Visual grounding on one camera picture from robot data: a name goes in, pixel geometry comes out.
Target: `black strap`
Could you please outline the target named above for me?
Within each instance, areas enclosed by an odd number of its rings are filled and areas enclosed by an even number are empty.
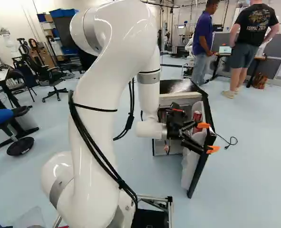
[[[152,70],[152,71],[139,71],[139,74],[150,74],[150,73],[155,73],[157,71],[159,71],[160,69],[157,70]]]
[[[126,188],[127,184],[125,183],[125,181],[123,179],[118,179],[117,184],[119,184],[119,189],[123,189]]]
[[[114,113],[114,112],[117,112],[117,109],[93,108],[93,107],[88,107],[88,106],[81,105],[81,104],[76,104],[76,103],[73,103],[73,105],[76,106],[76,107],[79,107],[79,108],[85,108],[85,109],[94,110],[94,111],[98,111],[98,112],[105,112],[105,113]]]

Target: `red can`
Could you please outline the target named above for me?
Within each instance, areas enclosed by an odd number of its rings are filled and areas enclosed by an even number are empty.
[[[196,122],[201,122],[202,116],[203,116],[203,113],[199,110],[196,110],[193,113],[193,120],[196,121]],[[202,130],[203,130],[202,128],[195,127],[195,128],[193,128],[192,134],[195,134],[197,132],[201,132]]]
[[[193,120],[196,121],[196,122],[201,122],[202,116],[203,116],[202,112],[199,111],[199,110],[196,110],[193,113]]]

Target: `blue storage bin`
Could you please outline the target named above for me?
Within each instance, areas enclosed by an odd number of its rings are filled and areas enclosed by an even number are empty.
[[[55,9],[49,12],[52,18],[64,17],[63,9]]]
[[[77,54],[78,50],[77,49],[73,49],[73,48],[69,48],[69,47],[61,47],[61,50],[63,52],[64,55],[69,55],[69,54]]]
[[[65,9],[64,10],[64,17],[71,17],[74,16],[79,10],[77,9]]]
[[[55,9],[50,11],[52,18],[71,17],[78,12],[77,9]]]
[[[38,19],[39,19],[39,22],[44,22],[44,21],[46,21],[46,19],[45,19],[45,13],[39,13],[39,14],[37,14],[37,17],[38,17]]]
[[[51,32],[53,33],[54,37],[60,37],[59,32],[56,28],[53,28]]]

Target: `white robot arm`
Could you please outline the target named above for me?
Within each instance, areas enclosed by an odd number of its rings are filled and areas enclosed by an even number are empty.
[[[116,170],[113,152],[114,113],[128,81],[137,75],[139,101],[147,120],[137,125],[137,135],[162,137],[157,122],[159,106],[159,49],[155,19],[139,0],[118,0],[79,12],[71,21],[75,43],[98,56],[80,79],[73,101],[78,115]],[[99,165],[69,117],[71,152],[55,154],[42,168],[43,190],[72,228],[106,228],[123,214],[119,227],[128,228],[135,207]],[[122,209],[130,206],[127,212]]]

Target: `gray pants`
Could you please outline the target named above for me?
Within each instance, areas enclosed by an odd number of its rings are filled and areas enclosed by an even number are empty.
[[[259,47],[237,43],[230,57],[231,68],[249,68]]]
[[[199,86],[204,83],[203,78],[205,77],[205,73],[207,70],[208,60],[209,57],[206,55],[206,53],[201,53],[195,56],[192,81]]]

